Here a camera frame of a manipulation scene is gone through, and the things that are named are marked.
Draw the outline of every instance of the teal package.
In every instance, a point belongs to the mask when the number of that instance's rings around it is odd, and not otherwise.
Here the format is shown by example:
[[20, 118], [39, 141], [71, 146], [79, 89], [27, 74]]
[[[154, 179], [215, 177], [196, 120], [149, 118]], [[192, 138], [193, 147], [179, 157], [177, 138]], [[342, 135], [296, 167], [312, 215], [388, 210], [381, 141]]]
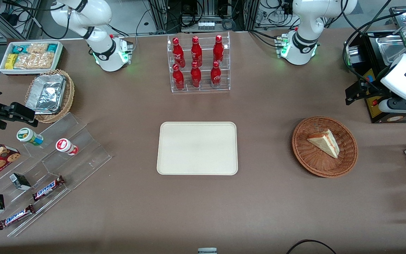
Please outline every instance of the teal package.
[[27, 53], [27, 48], [29, 45], [17, 45], [13, 47], [12, 53], [19, 54], [19, 53]]
[[50, 51], [50, 52], [56, 52], [56, 49], [57, 49], [57, 44], [50, 44], [49, 46], [48, 46], [48, 51]]

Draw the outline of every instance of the yellow snack package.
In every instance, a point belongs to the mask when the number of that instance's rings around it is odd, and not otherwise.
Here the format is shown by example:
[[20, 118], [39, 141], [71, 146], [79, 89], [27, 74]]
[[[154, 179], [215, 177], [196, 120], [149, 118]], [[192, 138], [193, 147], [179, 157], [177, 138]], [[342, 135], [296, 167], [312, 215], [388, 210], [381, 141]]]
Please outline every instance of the yellow snack package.
[[4, 65], [5, 69], [13, 69], [13, 65], [16, 62], [18, 54], [9, 54], [7, 56], [6, 63]]

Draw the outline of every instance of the yogurt cup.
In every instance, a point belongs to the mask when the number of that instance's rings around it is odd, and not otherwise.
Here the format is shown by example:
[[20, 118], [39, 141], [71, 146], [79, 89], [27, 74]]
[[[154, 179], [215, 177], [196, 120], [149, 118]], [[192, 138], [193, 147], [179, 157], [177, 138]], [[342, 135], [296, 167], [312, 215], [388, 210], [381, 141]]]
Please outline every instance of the yogurt cup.
[[78, 153], [79, 148], [73, 145], [70, 140], [66, 138], [61, 138], [56, 143], [56, 149], [60, 152], [66, 153], [68, 155], [75, 155]]
[[17, 139], [21, 142], [31, 143], [34, 146], [40, 146], [43, 143], [43, 136], [35, 133], [29, 128], [22, 128], [17, 132]]

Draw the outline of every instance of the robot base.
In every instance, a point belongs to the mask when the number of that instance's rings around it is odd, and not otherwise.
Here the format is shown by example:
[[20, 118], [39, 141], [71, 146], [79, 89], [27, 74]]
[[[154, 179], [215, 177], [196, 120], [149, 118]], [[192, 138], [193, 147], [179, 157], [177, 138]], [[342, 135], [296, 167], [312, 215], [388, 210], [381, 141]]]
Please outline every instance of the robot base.
[[133, 45], [128, 45], [126, 41], [120, 38], [113, 38], [113, 40], [116, 43], [116, 50], [107, 60], [103, 61], [98, 59], [95, 56], [95, 53], [93, 54], [97, 64], [105, 71], [117, 71], [123, 66], [131, 63]]
[[301, 53], [292, 42], [292, 36], [295, 33], [295, 31], [290, 31], [287, 34], [282, 34], [281, 41], [275, 40], [276, 46], [283, 47], [277, 48], [277, 57], [284, 58], [294, 65], [304, 65], [316, 54], [317, 45], [314, 46], [312, 53]]

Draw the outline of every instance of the white tray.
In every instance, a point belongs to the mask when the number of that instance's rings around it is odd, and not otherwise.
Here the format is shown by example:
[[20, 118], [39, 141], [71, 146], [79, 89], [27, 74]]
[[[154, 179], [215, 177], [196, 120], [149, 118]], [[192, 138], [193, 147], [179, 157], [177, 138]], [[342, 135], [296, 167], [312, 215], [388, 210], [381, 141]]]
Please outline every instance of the white tray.
[[159, 134], [161, 175], [234, 175], [236, 125], [232, 122], [164, 122]]
[[[5, 69], [5, 62], [7, 61], [7, 56], [12, 53], [12, 49], [14, 46], [19, 45], [27, 45], [31, 43], [48, 43], [48, 44], [57, 44], [56, 52], [54, 53], [53, 62], [51, 64], [51, 68], [49, 69]], [[47, 71], [53, 71], [56, 69], [59, 60], [61, 59], [61, 54], [63, 50], [63, 45], [58, 41], [26, 41], [26, 42], [10, 42], [7, 45], [6, 52], [4, 54], [3, 60], [0, 64], [0, 72], [6, 75], [32, 75], [32, 74], [40, 74]]]

